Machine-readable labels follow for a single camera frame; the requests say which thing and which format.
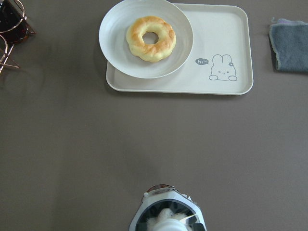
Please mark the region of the white round plate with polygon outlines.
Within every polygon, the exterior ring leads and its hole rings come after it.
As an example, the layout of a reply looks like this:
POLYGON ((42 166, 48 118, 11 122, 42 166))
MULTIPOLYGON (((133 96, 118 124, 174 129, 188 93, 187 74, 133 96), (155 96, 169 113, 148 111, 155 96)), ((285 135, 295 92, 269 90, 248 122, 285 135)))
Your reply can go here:
POLYGON ((132 77, 158 78, 178 70, 193 47, 193 31, 186 15, 166 0, 124 0, 108 11, 99 29, 99 43, 107 61, 132 77), (171 55, 157 62, 143 61, 134 56, 126 41, 128 27, 138 18, 158 16, 169 23, 176 34, 176 46, 171 55))

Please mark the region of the cream rabbit tray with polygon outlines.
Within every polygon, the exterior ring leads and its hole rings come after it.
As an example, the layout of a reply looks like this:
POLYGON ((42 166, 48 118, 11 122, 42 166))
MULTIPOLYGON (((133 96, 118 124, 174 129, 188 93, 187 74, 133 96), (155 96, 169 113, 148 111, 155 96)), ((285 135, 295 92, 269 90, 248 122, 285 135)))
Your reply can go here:
POLYGON ((193 30, 192 52, 160 78, 128 76, 111 64, 106 80, 117 91, 242 95, 253 86, 248 18, 236 6, 178 3, 193 30))

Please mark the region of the grey folded cloth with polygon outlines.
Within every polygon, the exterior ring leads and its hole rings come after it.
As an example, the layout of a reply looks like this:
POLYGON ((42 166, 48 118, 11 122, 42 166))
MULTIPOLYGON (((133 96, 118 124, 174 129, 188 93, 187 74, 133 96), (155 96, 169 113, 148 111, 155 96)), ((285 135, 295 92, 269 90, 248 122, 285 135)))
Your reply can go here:
POLYGON ((280 18, 269 27, 276 70, 308 71, 308 24, 280 18))

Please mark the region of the tea bottle white cap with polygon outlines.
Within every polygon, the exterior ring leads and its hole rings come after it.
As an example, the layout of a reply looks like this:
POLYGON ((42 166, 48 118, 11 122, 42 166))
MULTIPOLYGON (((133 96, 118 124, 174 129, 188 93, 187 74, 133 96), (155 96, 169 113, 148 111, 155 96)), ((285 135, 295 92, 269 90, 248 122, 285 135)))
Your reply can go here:
POLYGON ((174 186, 148 189, 129 226, 130 231, 206 231, 200 207, 174 186))

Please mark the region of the middle tea bottle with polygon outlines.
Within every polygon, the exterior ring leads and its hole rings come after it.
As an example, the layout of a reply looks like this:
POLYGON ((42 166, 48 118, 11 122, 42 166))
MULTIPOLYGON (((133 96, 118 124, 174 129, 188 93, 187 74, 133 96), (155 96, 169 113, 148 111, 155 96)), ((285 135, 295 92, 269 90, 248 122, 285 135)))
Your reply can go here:
POLYGON ((21 43, 31 34, 26 10, 20 0, 0 1, 0 34, 9 44, 21 43))

